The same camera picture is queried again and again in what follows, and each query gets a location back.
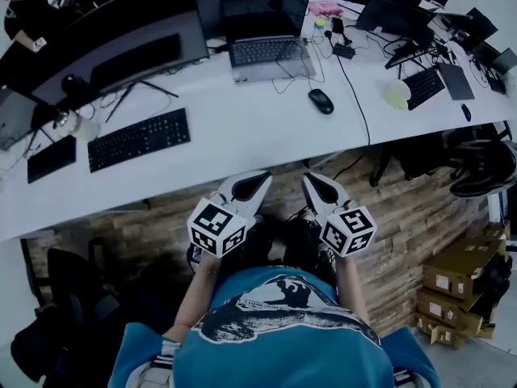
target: power adapter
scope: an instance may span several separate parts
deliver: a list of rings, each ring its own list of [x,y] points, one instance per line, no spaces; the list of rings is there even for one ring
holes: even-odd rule
[[[355,56],[355,49],[350,46],[337,43],[332,50],[332,54],[344,57],[345,59],[352,59]]]

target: cardboard box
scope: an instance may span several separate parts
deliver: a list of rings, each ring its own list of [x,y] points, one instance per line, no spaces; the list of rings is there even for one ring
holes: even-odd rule
[[[476,335],[481,329],[483,317],[469,313],[469,309],[480,296],[472,302],[463,302],[424,288],[417,293],[417,310],[446,323],[462,335]]]
[[[492,340],[494,338],[495,332],[495,323],[487,323],[481,326],[479,333],[477,334],[478,338]]]
[[[416,318],[417,328],[431,337],[431,345],[435,342],[440,342],[454,349],[458,349],[463,345],[465,337],[460,335],[456,329],[444,326],[437,320],[419,312],[416,313]]]
[[[506,227],[502,223],[488,223],[488,226],[481,231],[479,236],[490,237],[493,240],[506,240],[508,238],[506,229],[510,231],[510,227]]]
[[[495,254],[506,254],[506,243],[486,237],[461,239],[423,266],[423,285],[437,292],[471,302],[474,281]]]

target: laptop screen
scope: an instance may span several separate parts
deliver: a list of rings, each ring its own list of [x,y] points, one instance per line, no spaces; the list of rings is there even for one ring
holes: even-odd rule
[[[222,0],[228,42],[269,36],[300,36],[309,0]]]

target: laptop keyboard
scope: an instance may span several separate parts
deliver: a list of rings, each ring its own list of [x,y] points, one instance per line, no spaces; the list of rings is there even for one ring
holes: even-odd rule
[[[257,40],[233,43],[233,65],[253,65],[267,61],[288,61],[307,57],[299,39]]]

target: wrist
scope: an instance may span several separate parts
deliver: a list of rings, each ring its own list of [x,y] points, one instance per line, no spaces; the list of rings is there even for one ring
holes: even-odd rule
[[[203,251],[198,271],[217,273],[219,272],[220,267],[221,259],[218,259],[216,256],[208,253],[207,251]]]

